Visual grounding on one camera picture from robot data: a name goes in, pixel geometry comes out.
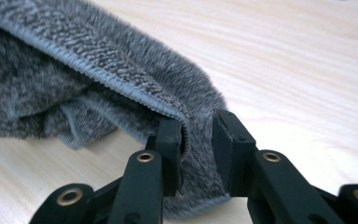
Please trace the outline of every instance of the light wood surface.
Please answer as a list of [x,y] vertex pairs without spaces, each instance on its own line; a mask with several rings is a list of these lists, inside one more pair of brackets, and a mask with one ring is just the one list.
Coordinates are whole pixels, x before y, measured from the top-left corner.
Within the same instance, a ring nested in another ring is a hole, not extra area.
[[[358,183],[358,1],[93,2],[202,67],[259,148],[331,193]],[[0,223],[27,223],[56,188],[98,189],[143,146],[123,132],[71,150],[0,138]],[[166,223],[251,223],[244,199]]]

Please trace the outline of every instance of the black plastic part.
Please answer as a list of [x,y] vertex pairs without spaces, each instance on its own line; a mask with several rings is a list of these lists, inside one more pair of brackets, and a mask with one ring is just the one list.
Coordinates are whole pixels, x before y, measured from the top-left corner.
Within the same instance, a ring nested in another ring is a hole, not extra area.
[[316,188],[316,191],[318,191],[319,195],[321,195],[321,197],[324,199],[324,201],[330,205],[331,208],[333,208],[335,211],[337,211],[337,196],[336,195],[333,195],[329,192],[326,192],[322,189],[319,189],[319,188]]
[[164,196],[173,197],[181,182],[180,158],[182,125],[175,119],[164,119],[158,126],[155,142],[156,151],[161,154],[164,178]]
[[343,223],[283,154],[271,150],[256,152],[252,171],[275,223]]
[[337,197],[337,213],[346,223],[358,223],[358,185],[345,185]]
[[93,194],[92,188],[84,184],[70,184],[56,189],[43,202],[30,223],[92,223],[88,207]]
[[98,189],[94,193],[94,200],[90,207],[94,224],[106,223],[110,211],[112,210],[113,201],[116,198],[121,178],[111,182],[110,184]]
[[106,223],[161,223],[161,169],[162,158],[157,151],[144,150],[132,154]]
[[254,224],[275,223],[275,216],[266,201],[248,198],[248,210]]
[[212,146],[217,171],[231,197],[249,194],[250,162],[257,151],[255,139],[237,116],[216,109],[213,117]]
[[145,150],[156,150],[156,136],[149,136],[147,138]]

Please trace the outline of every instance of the fuzzy gray fabric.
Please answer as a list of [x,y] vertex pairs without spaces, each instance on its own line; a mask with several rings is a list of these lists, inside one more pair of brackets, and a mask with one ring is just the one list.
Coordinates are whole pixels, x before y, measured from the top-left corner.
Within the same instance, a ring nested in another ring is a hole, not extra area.
[[81,147],[116,127],[145,143],[164,118],[183,125],[182,195],[166,218],[228,199],[211,147],[224,100],[193,63],[77,0],[0,0],[0,136],[59,136]]

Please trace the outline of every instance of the towel fold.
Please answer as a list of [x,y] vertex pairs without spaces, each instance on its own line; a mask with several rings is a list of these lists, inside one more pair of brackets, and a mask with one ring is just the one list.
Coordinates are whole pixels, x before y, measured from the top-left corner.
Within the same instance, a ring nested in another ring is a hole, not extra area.
[[0,0],[0,136],[59,136],[82,147],[115,128],[145,143],[164,118],[182,123],[182,195],[164,216],[228,199],[213,158],[221,94],[195,64],[87,2]]

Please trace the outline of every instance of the wood grain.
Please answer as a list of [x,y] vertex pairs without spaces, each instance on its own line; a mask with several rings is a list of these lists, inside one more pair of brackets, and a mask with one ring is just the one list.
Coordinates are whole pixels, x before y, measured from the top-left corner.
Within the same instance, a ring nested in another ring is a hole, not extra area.
[[[358,1],[93,3],[204,69],[259,148],[285,154],[319,188],[358,183]],[[0,139],[0,223],[26,223],[56,188],[95,189],[142,145],[114,132],[79,150]],[[244,199],[167,223],[250,223]]]

